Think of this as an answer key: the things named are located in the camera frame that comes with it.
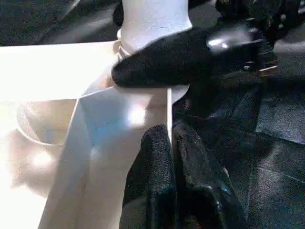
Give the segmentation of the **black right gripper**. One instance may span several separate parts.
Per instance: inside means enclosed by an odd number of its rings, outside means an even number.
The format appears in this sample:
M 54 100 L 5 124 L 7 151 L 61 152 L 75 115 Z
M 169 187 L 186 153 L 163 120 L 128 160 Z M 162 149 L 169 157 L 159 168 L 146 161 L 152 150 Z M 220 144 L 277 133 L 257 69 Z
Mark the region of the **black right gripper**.
M 277 67 L 275 42 L 305 20 L 303 0 L 218 0 L 214 54 L 229 52 L 233 70 L 266 72 Z

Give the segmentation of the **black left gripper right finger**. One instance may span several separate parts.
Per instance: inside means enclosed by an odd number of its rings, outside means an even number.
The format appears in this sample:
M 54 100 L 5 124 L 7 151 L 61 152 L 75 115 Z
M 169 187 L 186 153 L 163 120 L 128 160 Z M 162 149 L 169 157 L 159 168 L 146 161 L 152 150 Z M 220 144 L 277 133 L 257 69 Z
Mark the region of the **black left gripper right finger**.
M 176 182 L 181 213 L 195 229 L 245 229 L 246 219 L 219 161 L 189 126 L 173 129 Z

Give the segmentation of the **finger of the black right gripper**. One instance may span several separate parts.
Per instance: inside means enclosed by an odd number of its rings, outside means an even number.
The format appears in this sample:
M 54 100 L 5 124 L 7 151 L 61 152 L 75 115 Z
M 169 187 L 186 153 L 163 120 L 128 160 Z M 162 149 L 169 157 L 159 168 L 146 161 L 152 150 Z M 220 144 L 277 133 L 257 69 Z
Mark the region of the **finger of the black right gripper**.
M 132 88 L 210 81 L 254 61 L 260 42 L 246 29 L 192 28 L 156 40 L 120 61 L 112 69 L 112 80 Z
M 124 11 L 122 3 L 118 4 L 113 13 L 113 21 L 118 26 L 121 27 L 124 20 Z

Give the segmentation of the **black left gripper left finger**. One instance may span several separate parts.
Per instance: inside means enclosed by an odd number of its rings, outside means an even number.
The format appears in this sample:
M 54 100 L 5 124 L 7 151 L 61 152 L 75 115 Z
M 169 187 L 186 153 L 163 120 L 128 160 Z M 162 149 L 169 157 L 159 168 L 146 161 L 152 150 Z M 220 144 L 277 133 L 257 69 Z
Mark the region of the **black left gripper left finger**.
M 125 183 L 121 229 L 173 229 L 177 192 L 172 147 L 165 125 L 148 129 Z

